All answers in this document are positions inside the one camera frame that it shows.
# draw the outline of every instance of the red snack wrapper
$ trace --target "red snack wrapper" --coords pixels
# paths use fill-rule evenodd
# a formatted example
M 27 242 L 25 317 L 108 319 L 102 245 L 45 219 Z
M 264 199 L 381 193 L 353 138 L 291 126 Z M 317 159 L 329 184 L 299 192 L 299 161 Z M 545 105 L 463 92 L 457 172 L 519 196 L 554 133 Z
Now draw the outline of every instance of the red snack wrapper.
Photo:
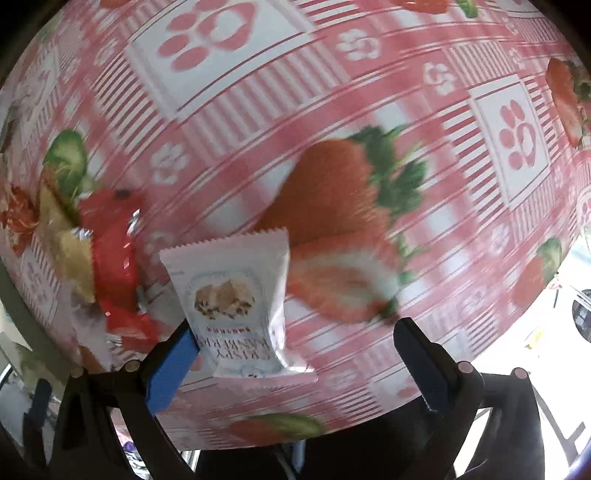
M 138 310 L 135 229 L 141 198 L 137 193 L 97 190 L 79 202 L 81 227 L 92 232 L 95 297 L 107 317 L 107 331 L 158 339 L 156 324 Z

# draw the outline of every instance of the flower print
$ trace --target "flower print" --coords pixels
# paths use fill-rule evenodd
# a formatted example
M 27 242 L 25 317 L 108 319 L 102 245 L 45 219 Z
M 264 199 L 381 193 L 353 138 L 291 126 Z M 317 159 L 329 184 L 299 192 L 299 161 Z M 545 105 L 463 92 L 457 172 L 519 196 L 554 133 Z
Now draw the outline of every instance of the flower print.
M 433 64 L 428 61 L 423 67 L 423 81 L 435 88 L 440 96 L 456 91 L 456 76 L 443 63 Z
M 505 223 L 497 225 L 491 235 L 490 250 L 495 255 L 501 255 L 509 243 L 509 226 Z
M 157 185 L 174 185 L 178 174 L 189 164 L 182 145 L 164 144 L 150 159 L 152 181 Z
M 68 66 L 66 67 L 66 69 L 64 71 L 64 76 L 63 76 L 64 83 L 66 83 L 66 84 L 70 83 L 70 80 L 72 80 L 72 77 L 78 71 L 79 66 L 80 66 L 80 59 L 78 59 L 78 58 L 72 59 L 72 61 L 68 64 Z
M 377 38 L 370 37 L 366 32 L 359 28 L 341 33 L 339 35 L 341 43 L 336 48 L 339 51 L 347 52 L 347 58 L 351 61 L 362 59 L 375 60 L 380 56 L 381 46 Z
M 174 237 L 168 232 L 152 232 L 144 244 L 144 254 L 150 259 L 152 265 L 160 263 L 158 254 L 161 250 L 170 247 L 174 242 Z

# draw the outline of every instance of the strawberry print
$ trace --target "strawberry print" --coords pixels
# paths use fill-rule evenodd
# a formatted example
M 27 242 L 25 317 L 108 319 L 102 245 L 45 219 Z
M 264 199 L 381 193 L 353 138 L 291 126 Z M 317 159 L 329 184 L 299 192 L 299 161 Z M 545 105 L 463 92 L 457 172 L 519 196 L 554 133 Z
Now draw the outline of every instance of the strawberry print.
M 449 0 L 393 0 L 392 3 L 423 14 L 444 14 L 449 9 Z
M 404 128 L 366 127 L 312 145 L 254 226 L 287 228 L 288 291 L 334 321 L 395 315 L 396 296 L 411 281 L 404 239 L 387 240 L 422 200 L 425 164 L 398 158 L 393 146 Z
M 555 237 L 546 240 L 537 249 L 535 257 L 527 264 L 511 291 L 511 300 L 521 312 L 529 308 L 554 278 L 562 260 L 562 244 Z
M 550 59 L 546 70 L 546 82 L 552 100 L 572 147 L 578 147 L 585 134 L 583 126 L 587 119 L 580 101 L 588 100 L 591 92 L 591 84 L 581 79 L 580 70 L 574 64 L 555 57 Z
M 7 234 L 12 251 L 18 257 L 31 243 L 38 217 L 28 193 L 18 186 L 12 186 L 7 205 L 0 213 L 0 225 Z
M 311 417 L 299 414 L 268 413 L 233 422 L 232 435 L 256 445 L 294 442 L 317 437 L 324 433 L 323 426 Z

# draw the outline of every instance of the paw print pattern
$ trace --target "paw print pattern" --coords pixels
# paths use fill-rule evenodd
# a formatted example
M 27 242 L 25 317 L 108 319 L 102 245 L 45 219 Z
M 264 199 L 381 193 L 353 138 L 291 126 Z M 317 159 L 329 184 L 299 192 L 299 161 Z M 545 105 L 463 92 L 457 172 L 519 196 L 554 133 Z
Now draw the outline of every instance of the paw print pattern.
M 533 167 L 535 163 L 535 129 L 525 121 L 525 113 L 515 100 L 501 107 L 501 117 L 507 128 L 499 133 L 499 141 L 509 154 L 509 165 L 519 170 L 525 163 Z
M 161 57 L 172 58 L 176 72 L 200 65 L 212 49 L 235 51 L 247 44 L 256 6 L 250 2 L 230 5 L 228 0 L 199 0 L 193 11 L 174 17 L 166 30 L 174 33 L 158 48 Z

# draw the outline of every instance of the snack packet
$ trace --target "snack packet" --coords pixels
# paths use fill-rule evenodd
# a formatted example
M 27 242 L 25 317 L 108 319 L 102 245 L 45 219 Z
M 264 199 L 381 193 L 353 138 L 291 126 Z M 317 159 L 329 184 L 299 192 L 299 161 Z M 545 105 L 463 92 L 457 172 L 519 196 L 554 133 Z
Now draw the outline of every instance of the snack packet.
M 176 247 L 160 260 L 214 377 L 314 376 L 285 346 L 287 231 Z
M 159 340 L 159 328 L 138 303 L 135 232 L 141 198 L 127 190 L 97 190 L 80 200 L 80 227 L 59 232 L 59 263 L 86 301 L 98 302 L 106 331 Z

